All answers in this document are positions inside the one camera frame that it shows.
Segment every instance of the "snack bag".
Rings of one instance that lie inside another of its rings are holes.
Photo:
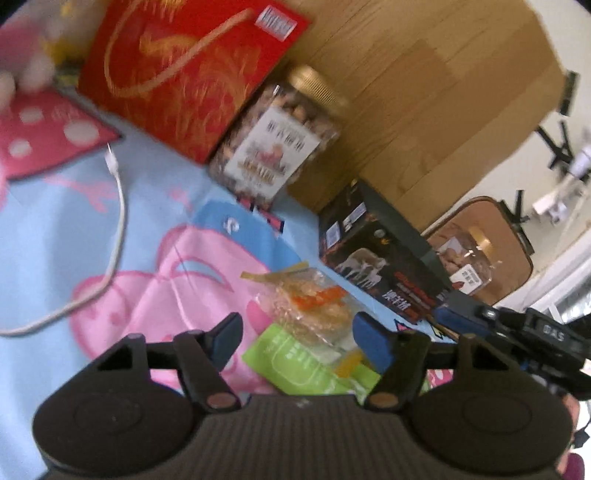
[[[363,360],[353,340],[353,317],[363,310],[346,290],[306,263],[265,275],[242,278],[271,287],[257,298],[263,311],[340,377]]]
[[[347,378],[339,377],[277,324],[265,330],[242,355],[242,359],[288,395],[350,393],[363,402],[380,378],[363,364],[357,364]]]

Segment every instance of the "animal image on box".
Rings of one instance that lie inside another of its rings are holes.
[[[371,288],[382,280],[379,272],[386,265],[388,265],[388,262],[371,250],[359,248],[350,254],[347,260],[339,264],[335,270],[356,285]]]

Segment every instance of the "jar lid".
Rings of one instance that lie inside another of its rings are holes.
[[[298,65],[290,70],[287,82],[300,93],[324,107],[328,113],[342,116],[347,102],[339,96],[326,80],[308,65]]]
[[[493,248],[491,241],[486,237],[482,230],[480,230],[476,226],[471,226],[468,227],[468,233],[472,236],[472,238],[478,245],[478,250],[484,253],[488,260],[492,261],[495,249]]]

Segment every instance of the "glass jar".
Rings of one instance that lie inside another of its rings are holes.
[[[453,287],[467,295],[474,295],[492,281],[493,246],[475,226],[464,230],[452,224],[446,236],[448,240],[437,249],[437,255]]]
[[[293,68],[285,83],[266,86],[213,156],[212,178],[268,209],[304,162],[339,137],[344,101],[312,68]]]

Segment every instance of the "stuffed toy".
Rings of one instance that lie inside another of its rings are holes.
[[[83,61],[107,0],[28,0],[0,26],[0,112],[17,90],[47,87],[56,66]]]

